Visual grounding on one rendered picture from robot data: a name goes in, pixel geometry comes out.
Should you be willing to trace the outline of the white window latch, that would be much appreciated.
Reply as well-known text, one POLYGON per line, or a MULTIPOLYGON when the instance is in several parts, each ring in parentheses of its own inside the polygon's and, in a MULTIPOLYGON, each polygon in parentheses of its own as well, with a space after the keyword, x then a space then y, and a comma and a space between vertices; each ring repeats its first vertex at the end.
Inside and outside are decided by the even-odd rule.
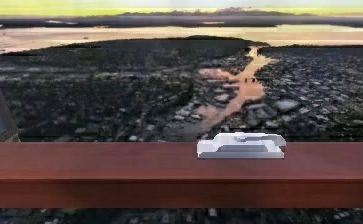
POLYGON ((198 158, 283 159, 286 140, 270 133, 218 133, 213 139, 199 140, 198 158))

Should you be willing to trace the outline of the red-brown wooden window frame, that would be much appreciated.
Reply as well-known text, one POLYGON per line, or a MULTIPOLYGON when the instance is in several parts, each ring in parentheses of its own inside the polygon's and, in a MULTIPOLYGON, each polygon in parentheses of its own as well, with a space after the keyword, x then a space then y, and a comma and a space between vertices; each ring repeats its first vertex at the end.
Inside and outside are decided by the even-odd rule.
POLYGON ((1 208, 363 208, 363 142, 282 159, 200 159, 194 143, 0 143, 1 208))

